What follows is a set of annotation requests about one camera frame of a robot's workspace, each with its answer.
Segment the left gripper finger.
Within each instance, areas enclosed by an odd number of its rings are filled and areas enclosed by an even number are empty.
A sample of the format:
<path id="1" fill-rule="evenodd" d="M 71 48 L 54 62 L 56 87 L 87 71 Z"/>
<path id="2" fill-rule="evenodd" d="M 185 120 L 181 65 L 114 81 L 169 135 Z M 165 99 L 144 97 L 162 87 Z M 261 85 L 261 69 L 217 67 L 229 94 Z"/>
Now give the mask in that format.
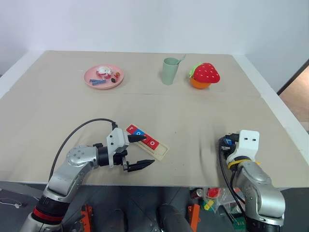
<path id="1" fill-rule="evenodd" d="M 143 140 L 147 139 L 146 136 L 137 135 L 137 134 L 129 134 L 127 137 L 128 137 L 128 141 L 130 143 L 135 143 L 135 142 L 139 142 L 139 141 L 143 141 Z"/>
<path id="2" fill-rule="evenodd" d="M 128 172 L 138 171 L 138 170 L 144 169 L 145 167 L 151 165 L 154 162 L 155 162 L 154 159 L 144 159 L 144 160 L 137 161 L 134 164 L 130 164 L 127 161 L 126 162 L 127 163 L 127 171 Z"/>

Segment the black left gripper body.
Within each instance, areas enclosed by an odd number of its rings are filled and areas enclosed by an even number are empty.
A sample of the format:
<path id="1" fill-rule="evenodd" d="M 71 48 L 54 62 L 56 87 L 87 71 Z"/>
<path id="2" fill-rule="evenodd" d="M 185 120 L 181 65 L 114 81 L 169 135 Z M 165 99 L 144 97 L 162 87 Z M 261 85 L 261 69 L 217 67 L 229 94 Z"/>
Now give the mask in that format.
<path id="1" fill-rule="evenodd" d="M 128 170 L 128 162 L 126 160 L 127 156 L 127 150 L 125 149 L 121 153 L 115 153 L 113 156 L 113 164 L 114 165 L 121 165 L 123 166 L 123 170 L 127 171 Z"/>

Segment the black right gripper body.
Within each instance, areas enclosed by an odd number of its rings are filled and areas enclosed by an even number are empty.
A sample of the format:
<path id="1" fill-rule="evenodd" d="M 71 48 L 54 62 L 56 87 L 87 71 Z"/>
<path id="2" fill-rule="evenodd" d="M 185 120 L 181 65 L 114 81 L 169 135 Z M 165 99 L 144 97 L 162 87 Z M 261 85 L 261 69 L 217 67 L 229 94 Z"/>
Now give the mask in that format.
<path id="1" fill-rule="evenodd" d="M 232 133 L 229 135 L 225 135 L 222 138 L 219 139 L 218 147 L 219 152 L 223 152 L 224 158 L 227 158 L 229 155 L 231 155 L 239 142 L 239 134 Z"/>

